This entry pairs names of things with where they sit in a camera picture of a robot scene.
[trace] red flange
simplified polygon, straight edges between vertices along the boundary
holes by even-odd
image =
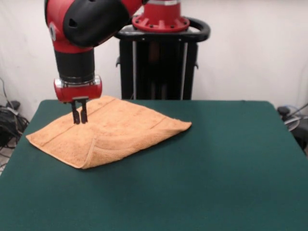
[[[55,79],[54,89],[59,101],[71,103],[80,99],[97,99],[100,98],[103,90],[103,84],[100,77],[96,77],[95,82],[85,86],[65,87],[60,79]]]
[[[190,25],[181,16],[180,0],[150,0],[132,23],[139,30],[161,33],[185,31]]]

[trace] black metal stand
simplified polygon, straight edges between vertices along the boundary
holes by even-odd
[[[133,26],[120,40],[122,99],[190,100],[198,45],[209,37],[207,24],[190,19],[200,32],[148,33]]]

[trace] red joint housing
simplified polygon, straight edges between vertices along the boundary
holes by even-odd
[[[76,86],[76,87],[59,87],[54,82],[54,89],[59,101],[64,103],[70,103],[76,99],[98,99],[102,95],[103,84],[87,85],[87,86]]]
[[[190,21],[181,16],[178,0],[150,0],[143,14],[134,17],[132,23],[139,30],[161,33],[185,31],[190,25]]]
[[[47,24],[54,49],[63,53],[81,53],[92,48],[79,48],[72,45],[64,36],[63,20],[74,0],[49,0],[47,5]]]

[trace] green tablecloth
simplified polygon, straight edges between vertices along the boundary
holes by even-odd
[[[0,229],[308,230],[308,161],[269,103],[137,103],[192,128],[90,170],[69,167],[23,137],[0,177]],[[26,134],[69,110],[42,102]]]

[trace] metal rod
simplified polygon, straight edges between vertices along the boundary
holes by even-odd
[[[185,74],[186,74],[186,63],[187,63],[187,50],[188,43],[184,44],[184,57],[183,57],[183,67],[182,67],[182,85],[181,85],[181,100],[184,98],[184,86],[185,86]]]
[[[164,5],[164,6],[174,6],[179,4],[181,1],[180,0],[149,0],[148,4],[152,5]]]
[[[133,42],[133,88],[134,100],[137,99],[137,42]]]
[[[291,118],[292,116],[296,115],[298,112],[302,111],[303,109],[305,109],[306,107],[308,107],[308,103],[305,104],[304,106],[302,106],[301,108],[299,108],[298,110],[296,110],[295,112],[293,112],[292,114],[287,116],[287,119]]]

